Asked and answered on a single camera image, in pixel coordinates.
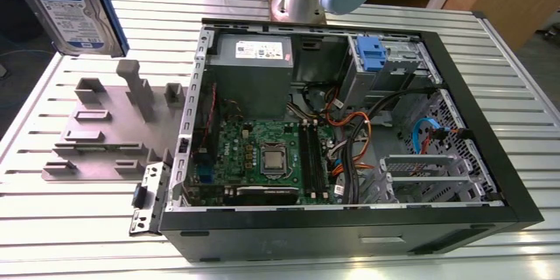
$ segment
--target metal bracket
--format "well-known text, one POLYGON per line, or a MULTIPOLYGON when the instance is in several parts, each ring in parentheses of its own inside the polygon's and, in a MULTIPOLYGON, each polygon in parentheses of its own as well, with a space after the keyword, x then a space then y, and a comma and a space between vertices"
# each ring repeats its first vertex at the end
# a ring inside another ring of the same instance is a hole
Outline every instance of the metal bracket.
POLYGON ((135 210, 128 231, 131 236, 162 235, 159 221, 164 210, 170 175, 171 168, 166 163, 148 165, 142 183, 134 192, 132 206, 135 210))

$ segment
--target blue hard drive label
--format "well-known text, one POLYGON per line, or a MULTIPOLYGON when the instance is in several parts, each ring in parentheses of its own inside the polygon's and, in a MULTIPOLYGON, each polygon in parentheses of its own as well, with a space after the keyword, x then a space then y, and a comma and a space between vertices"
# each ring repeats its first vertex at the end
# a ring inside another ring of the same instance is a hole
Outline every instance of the blue hard drive label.
POLYGON ((52 22, 64 38, 74 47, 99 49, 103 47, 103 37, 88 14, 92 14, 84 0, 40 0, 52 22))

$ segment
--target cpu socket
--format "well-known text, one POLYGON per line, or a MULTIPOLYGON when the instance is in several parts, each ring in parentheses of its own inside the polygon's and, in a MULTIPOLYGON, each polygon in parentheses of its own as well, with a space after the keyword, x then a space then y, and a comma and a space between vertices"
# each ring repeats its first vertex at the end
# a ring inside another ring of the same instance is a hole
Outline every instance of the cpu socket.
POLYGON ((287 147, 280 142, 262 145, 262 174, 272 180, 286 176, 288 171, 287 147))

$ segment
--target white label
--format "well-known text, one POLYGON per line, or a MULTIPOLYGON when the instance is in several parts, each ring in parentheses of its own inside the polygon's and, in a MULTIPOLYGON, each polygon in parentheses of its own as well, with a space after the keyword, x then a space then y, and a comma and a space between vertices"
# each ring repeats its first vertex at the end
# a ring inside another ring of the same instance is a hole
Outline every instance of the white label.
POLYGON ((236 58, 284 59, 282 43, 239 41, 236 43, 236 58))
POLYGON ((335 195, 344 195, 344 186, 335 185, 335 195))
POLYGON ((84 0, 40 1, 64 41, 79 48, 100 48, 103 37, 94 20, 86 15, 84 0))
POLYGON ((335 104, 335 106, 338 107, 338 108, 343 108, 343 106, 344 106, 344 103, 336 98, 336 99, 334 99, 334 101, 332 101, 332 103, 335 104))

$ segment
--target motherboard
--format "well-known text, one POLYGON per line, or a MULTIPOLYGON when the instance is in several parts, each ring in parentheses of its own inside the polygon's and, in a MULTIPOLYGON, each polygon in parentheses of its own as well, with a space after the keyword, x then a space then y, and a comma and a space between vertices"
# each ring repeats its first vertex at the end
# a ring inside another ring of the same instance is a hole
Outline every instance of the motherboard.
POLYGON ((214 166, 199 164, 195 203, 335 202, 324 156, 332 127, 318 122, 223 121, 214 166))

